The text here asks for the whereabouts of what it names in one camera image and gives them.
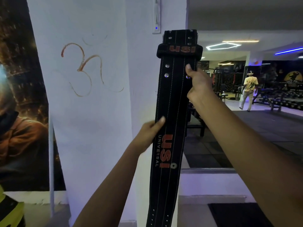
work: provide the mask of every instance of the ceiling light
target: ceiling light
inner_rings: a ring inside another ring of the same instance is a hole
[[[234,65],[232,63],[226,63],[226,64],[218,64],[218,65]]]
[[[275,53],[275,55],[279,55],[279,54],[283,54],[283,53],[290,53],[290,52],[294,52],[294,51],[298,51],[298,50],[302,50],[302,49],[303,48],[295,48],[295,49],[291,49],[291,50]]]
[[[256,42],[259,42],[259,40],[222,41],[222,42],[234,42],[234,43],[256,43]]]
[[[228,48],[212,48],[212,47],[216,47],[216,46],[224,45],[224,44],[229,44],[229,45],[231,45],[231,46],[228,47]],[[241,46],[241,45],[240,45],[240,44],[234,44],[234,43],[226,42],[226,43],[221,43],[221,44],[210,45],[210,46],[207,46],[206,48],[207,48],[208,50],[220,50],[220,49],[235,48],[235,47],[238,47],[238,46]]]

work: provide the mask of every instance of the man walking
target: man walking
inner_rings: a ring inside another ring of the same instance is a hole
[[[244,85],[242,87],[241,94],[243,94],[243,90],[244,90],[244,95],[240,109],[243,110],[245,100],[247,97],[249,97],[249,105],[247,111],[250,112],[250,109],[252,108],[252,98],[254,96],[254,90],[256,90],[258,87],[258,79],[255,76],[253,76],[252,72],[248,73],[247,75],[248,77],[245,78]]]

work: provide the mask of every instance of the black floor mat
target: black floor mat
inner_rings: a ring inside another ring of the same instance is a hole
[[[208,204],[218,227],[274,227],[257,203]]]

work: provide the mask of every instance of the forearm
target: forearm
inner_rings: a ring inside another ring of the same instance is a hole
[[[136,171],[139,155],[129,146],[79,214],[73,227],[116,227]]]
[[[286,226],[285,220],[289,224],[293,217],[292,226],[298,226],[296,221],[303,221],[302,167],[242,122],[212,92],[192,103],[273,224]]]

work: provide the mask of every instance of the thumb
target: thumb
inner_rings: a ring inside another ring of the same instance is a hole
[[[187,64],[187,65],[186,65],[186,67],[185,67],[185,72],[186,72],[186,74],[187,74],[188,76],[190,76],[190,77],[194,77],[194,75],[195,75],[195,73],[196,73],[193,69],[191,69],[190,64]]]
[[[164,124],[165,124],[165,117],[162,116],[161,119],[159,119],[159,121],[156,122],[154,126],[152,126],[151,128],[152,132],[156,135]]]

